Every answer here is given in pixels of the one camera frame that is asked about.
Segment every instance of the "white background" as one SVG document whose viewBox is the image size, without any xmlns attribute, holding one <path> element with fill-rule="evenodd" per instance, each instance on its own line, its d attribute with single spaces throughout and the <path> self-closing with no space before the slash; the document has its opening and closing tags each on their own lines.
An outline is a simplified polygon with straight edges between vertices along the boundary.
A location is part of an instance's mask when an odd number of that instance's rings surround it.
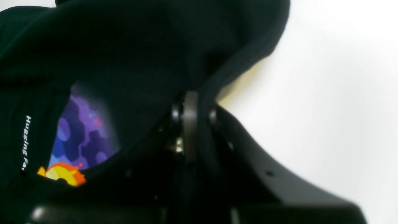
<svg viewBox="0 0 398 224">
<path fill-rule="evenodd" d="M 54 0 L 0 0 L 55 7 Z M 398 2 L 292 0 L 274 54 L 219 103 L 277 161 L 398 224 Z"/>
</svg>

